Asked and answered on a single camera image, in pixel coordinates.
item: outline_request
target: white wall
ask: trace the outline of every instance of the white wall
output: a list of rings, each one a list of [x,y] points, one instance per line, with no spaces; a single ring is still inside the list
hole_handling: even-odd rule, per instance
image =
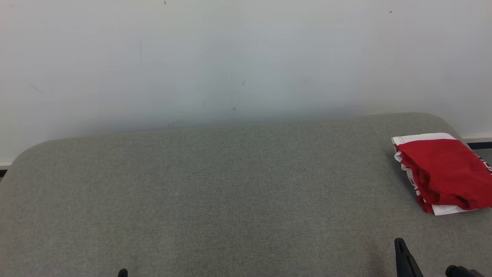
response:
[[[491,100],[490,0],[0,0],[0,162],[317,112],[423,111],[492,137]]]

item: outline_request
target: floor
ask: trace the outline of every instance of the floor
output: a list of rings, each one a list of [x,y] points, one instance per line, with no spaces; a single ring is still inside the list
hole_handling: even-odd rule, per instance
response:
[[[484,159],[489,165],[492,165],[492,149],[473,150],[480,158]]]

